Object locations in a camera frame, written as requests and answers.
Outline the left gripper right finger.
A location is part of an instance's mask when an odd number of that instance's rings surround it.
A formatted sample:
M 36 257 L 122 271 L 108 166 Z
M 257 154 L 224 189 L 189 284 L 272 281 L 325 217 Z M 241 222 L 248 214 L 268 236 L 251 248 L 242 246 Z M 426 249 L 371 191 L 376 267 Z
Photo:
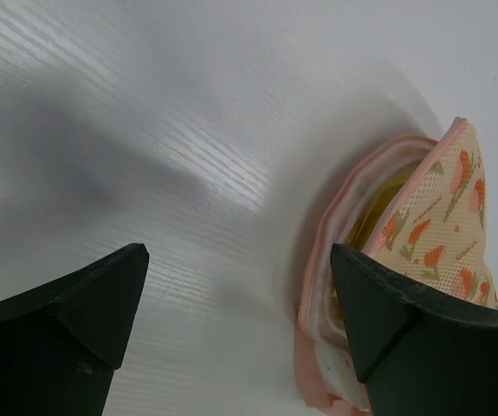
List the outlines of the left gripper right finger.
M 375 415 L 498 415 L 498 310 L 387 269 L 346 244 L 333 282 Z

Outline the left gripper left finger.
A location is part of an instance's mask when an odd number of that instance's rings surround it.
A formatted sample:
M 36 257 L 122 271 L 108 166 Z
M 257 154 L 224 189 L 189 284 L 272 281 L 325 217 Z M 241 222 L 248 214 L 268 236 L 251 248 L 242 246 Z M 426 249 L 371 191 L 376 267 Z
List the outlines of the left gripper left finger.
M 102 414 L 148 264 L 129 244 L 0 301 L 0 415 Z

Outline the floral mesh laundry bag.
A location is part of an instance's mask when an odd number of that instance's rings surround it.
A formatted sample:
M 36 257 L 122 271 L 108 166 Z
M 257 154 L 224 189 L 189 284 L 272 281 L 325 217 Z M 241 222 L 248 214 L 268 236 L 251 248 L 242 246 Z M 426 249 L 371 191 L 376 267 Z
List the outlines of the floral mesh laundry bag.
M 448 295 L 498 308 L 484 260 L 486 180 L 475 128 L 456 118 L 440 140 L 411 135 L 387 141 L 351 170 L 327 207 L 302 278 L 294 319 L 294 376 L 306 404 L 328 415 L 371 411 L 333 286 L 331 249 L 347 244 L 380 185 L 401 175 L 410 177 L 359 251 Z M 382 228 L 397 212 L 408 218 L 380 247 Z

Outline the yellow bra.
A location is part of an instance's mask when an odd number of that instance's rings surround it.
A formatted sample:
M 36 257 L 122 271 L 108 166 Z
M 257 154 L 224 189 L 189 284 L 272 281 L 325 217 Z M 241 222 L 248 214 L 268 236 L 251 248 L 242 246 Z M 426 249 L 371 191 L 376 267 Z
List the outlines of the yellow bra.
M 370 238 L 376 224 L 391 201 L 397 196 L 400 189 L 409 179 L 409 175 L 401 175 L 392 179 L 387 179 L 375 191 L 370 204 L 361 213 L 357 223 L 349 233 L 346 243 L 356 250 L 362 250 Z M 394 214 L 382 228 L 380 236 L 383 240 L 379 243 L 382 247 L 392 240 L 404 225 L 407 214 Z

